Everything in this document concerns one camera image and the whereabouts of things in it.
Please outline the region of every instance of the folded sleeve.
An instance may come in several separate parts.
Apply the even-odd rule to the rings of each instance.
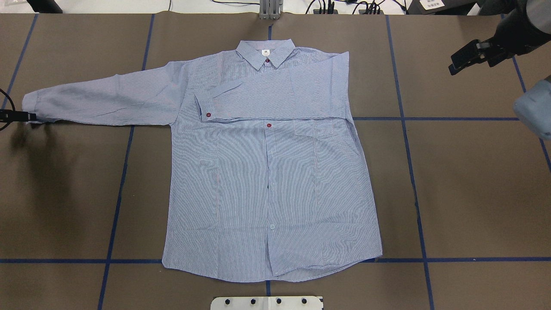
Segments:
[[[38,122],[68,120],[98,125],[168,125],[178,115],[187,63],[40,89],[25,95],[23,110]]]
[[[347,119],[348,53],[195,91],[202,121]]]

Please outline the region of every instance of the white tag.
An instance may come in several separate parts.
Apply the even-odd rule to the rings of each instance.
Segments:
[[[419,0],[425,10],[432,10],[444,6],[442,0]]]

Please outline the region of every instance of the striped shirt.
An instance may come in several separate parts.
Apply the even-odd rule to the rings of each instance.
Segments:
[[[382,254],[348,103],[348,53],[286,41],[25,96],[41,122],[170,125],[163,265],[305,281]]]

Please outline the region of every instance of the shirt collar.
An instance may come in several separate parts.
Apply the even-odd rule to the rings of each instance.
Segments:
[[[268,57],[262,56],[257,50],[271,50]],[[270,59],[274,67],[278,68],[291,55],[295,49],[295,44],[289,40],[270,40],[270,41],[241,41],[236,51],[256,70],[264,65],[267,58]]]

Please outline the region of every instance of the blue cloth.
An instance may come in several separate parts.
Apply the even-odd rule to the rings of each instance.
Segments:
[[[234,51],[41,89],[23,108],[40,121],[171,126],[167,268],[305,281],[382,254],[348,104],[348,53],[242,41]]]

